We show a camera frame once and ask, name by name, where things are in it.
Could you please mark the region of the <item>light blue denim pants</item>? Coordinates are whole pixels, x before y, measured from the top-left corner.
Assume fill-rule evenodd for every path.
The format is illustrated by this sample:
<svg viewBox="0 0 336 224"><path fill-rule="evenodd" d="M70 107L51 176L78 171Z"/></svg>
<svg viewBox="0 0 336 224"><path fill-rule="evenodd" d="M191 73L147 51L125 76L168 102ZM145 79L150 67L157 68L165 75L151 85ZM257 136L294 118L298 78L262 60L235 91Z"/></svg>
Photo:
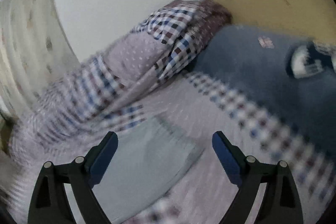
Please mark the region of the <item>light blue denim pants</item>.
<svg viewBox="0 0 336 224"><path fill-rule="evenodd" d="M170 190L204 147L156 116L118 136L118 148L93 192L112 223L122 223Z"/></svg>

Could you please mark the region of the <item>blue plush pillow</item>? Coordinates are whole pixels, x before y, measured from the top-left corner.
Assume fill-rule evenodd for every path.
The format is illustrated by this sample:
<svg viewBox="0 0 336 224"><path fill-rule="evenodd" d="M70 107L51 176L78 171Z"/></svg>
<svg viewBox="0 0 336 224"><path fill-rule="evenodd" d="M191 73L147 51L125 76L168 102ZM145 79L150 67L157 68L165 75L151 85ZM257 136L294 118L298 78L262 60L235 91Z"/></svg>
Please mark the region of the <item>blue plush pillow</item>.
<svg viewBox="0 0 336 224"><path fill-rule="evenodd" d="M189 70L221 80L266 108L335 159L335 73L288 75L289 56L307 38L246 25L223 27Z"/></svg>

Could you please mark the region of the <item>checkered folded quilt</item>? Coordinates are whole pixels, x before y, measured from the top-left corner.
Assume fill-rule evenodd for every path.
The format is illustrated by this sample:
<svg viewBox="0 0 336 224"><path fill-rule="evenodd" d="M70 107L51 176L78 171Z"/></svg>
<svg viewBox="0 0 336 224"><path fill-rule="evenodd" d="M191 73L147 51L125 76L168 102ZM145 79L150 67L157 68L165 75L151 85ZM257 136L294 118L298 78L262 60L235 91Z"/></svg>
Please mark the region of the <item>checkered folded quilt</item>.
<svg viewBox="0 0 336 224"><path fill-rule="evenodd" d="M91 134L106 115L186 67L232 22L213 0L173 1L51 84L15 126L11 153Z"/></svg>

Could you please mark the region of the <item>pineapple print wall cloth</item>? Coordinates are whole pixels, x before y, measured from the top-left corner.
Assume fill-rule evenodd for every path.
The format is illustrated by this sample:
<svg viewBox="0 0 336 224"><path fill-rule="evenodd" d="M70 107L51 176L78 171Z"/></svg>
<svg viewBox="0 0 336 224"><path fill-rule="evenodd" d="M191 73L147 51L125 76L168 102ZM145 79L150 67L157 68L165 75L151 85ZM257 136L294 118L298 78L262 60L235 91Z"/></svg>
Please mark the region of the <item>pineapple print wall cloth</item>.
<svg viewBox="0 0 336 224"><path fill-rule="evenodd" d="M1 96L12 117L78 65L54 0L1 0Z"/></svg>

